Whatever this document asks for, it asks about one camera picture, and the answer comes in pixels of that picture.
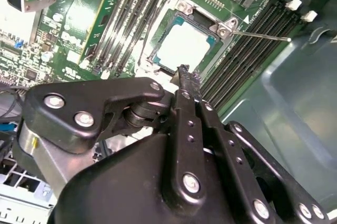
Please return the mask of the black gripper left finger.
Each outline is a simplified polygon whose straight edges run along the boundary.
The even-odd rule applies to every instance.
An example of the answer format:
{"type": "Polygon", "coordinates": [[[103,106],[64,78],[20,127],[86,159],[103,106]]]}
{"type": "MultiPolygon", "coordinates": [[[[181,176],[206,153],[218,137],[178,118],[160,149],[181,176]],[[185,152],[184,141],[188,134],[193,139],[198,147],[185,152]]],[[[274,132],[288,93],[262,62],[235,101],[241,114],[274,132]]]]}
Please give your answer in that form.
{"type": "Polygon", "coordinates": [[[25,168],[38,169],[58,199],[82,170],[146,137],[168,137],[162,196],[181,210],[206,201],[200,78],[181,66],[166,91],[148,77],[54,83],[25,98],[18,145],[25,168]]]}

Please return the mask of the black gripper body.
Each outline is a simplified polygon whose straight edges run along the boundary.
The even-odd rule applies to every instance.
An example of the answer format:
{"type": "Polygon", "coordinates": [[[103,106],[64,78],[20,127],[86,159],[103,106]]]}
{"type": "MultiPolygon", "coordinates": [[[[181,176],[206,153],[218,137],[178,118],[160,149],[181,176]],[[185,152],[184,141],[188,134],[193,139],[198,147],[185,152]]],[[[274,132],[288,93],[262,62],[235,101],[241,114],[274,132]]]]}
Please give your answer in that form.
{"type": "Polygon", "coordinates": [[[62,190],[52,223],[243,223],[212,154],[202,152],[206,201],[192,216],[162,196],[168,137],[146,137],[82,170],[62,190]]]}

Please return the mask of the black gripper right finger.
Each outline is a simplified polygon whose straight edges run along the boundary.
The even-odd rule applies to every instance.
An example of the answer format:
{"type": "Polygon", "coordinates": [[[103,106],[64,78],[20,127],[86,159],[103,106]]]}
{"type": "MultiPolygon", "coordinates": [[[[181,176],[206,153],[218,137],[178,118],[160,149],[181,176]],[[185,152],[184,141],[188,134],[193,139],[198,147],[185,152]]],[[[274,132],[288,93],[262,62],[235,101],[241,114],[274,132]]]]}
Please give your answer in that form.
{"type": "Polygon", "coordinates": [[[329,223],[328,214],[240,123],[200,99],[210,197],[194,223],[329,223]]]}

